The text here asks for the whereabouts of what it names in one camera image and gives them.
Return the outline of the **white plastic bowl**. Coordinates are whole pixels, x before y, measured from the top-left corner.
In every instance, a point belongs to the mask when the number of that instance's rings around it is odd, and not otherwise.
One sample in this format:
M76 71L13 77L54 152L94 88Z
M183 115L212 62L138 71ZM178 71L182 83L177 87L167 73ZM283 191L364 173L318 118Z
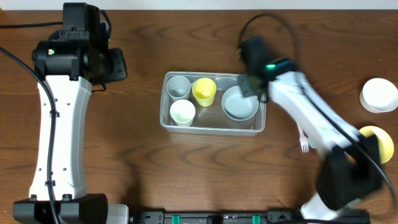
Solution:
M397 87L384 78L372 78L364 84L359 100L371 113L394 111L397 108Z

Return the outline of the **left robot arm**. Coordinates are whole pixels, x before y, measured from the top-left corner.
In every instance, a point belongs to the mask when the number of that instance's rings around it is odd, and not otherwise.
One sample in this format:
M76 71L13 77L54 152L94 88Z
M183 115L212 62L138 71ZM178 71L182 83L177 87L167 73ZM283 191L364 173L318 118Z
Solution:
M105 11L83 2L63 6L62 29L33 50L41 120L37 167L27 199L16 201L20 223L127 223L126 205L87 191L83 169L85 115L94 86L127 77L123 52L109 48Z

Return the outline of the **grey plastic cup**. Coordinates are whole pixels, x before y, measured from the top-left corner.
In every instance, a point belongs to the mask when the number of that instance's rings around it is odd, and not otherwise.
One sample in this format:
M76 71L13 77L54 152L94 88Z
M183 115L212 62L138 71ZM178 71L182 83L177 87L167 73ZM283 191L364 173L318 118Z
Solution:
M185 76L177 75L167 82L167 93L173 101L189 99L190 90L191 83Z

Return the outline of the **clear plastic container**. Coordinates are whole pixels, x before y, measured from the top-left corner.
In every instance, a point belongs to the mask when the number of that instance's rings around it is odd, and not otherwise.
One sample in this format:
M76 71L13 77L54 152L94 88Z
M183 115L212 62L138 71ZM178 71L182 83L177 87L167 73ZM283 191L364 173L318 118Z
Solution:
M184 76L194 83L200 78L210 78L215 81L217 90L215 100L209 107L202 107L195 97L190 95L189 100L196 109L195 118L191 126L178 126L170 115L170 107L174 102L167 93L167 82L174 76ZM255 136L266 127L266 105L261 103L256 114L245 121L235 121L223 111L221 99L224 92L238 84L238 75L232 73L206 72L168 72L164 77L160 100L160 124L169 132L192 134L220 134L232 136Z

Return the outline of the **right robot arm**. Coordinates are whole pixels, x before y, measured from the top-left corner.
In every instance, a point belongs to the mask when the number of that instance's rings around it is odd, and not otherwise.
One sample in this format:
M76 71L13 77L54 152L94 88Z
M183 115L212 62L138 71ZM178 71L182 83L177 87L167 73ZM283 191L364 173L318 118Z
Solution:
M364 136L343 120L297 65L272 55L261 38L241 42L238 50L246 67L239 79L243 96L279 105L313 139L323 159L316 193L300 209L304 220L335 221L350 205L382 187L387 178L375 135Z

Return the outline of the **pink plastic fork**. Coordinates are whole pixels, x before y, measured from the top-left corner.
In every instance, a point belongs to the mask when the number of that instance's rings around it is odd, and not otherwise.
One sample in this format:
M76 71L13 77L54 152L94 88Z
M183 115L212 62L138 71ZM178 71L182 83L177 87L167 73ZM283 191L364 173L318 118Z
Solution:
M300 141L300 146L301 146L302 152L308 153L309 152L308 137L306 136L303 128L299 124L297 124L297 128L298 128L299 141Z

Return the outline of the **white plastic cup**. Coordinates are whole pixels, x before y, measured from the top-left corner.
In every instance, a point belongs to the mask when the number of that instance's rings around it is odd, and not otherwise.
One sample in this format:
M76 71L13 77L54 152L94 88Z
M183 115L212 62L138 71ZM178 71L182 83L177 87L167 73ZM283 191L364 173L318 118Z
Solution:
M178 126L190 126L195 114L195 106L188 100L177 100L170 107L170 115Z

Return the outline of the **yellow plastic bowl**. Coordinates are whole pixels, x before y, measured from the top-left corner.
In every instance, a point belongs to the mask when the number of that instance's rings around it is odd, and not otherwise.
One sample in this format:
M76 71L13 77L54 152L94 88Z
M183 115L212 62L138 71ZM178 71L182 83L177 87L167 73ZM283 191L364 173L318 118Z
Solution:
M365 126L359 130L359 132L368 137L371 135L376 135L379 142L379 154L380 162L384 164L388 162L394 154L394 143L390 135L385 132L385 130L377 126Z

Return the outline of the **yellow plastic cup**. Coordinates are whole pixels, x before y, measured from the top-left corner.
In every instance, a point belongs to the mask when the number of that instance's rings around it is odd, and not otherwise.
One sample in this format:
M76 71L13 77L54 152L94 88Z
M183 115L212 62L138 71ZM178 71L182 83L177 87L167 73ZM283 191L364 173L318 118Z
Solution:
M208 107L215 100L216 83L210 78L200 78L193 84L192 93L200 106Z

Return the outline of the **grey plastic bowl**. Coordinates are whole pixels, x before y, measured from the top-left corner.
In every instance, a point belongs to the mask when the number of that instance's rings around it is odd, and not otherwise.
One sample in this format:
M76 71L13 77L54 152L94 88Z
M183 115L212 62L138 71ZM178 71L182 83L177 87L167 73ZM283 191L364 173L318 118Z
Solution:
M258 111L259 101L256 96L243 97L240 87L227 89L221 99L224 113L235 121L251 119Z

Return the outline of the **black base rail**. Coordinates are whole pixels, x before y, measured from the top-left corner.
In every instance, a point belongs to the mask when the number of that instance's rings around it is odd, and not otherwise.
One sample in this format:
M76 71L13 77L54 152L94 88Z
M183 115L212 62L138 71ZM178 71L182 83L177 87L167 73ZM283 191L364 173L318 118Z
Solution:
M149 211L135 213L128 223L132 224L271 224L271 223L320 223L306 220L298 210L278 208L263 213L170 213Z

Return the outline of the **mint green plastic spoon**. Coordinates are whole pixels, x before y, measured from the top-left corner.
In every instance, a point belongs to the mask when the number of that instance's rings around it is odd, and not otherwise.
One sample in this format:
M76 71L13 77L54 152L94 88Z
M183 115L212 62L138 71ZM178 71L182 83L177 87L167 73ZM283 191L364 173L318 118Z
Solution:
M308 138L308 144L313 149L317 148L316 145L315 145L315 142L312 139L310 139L310 138Z

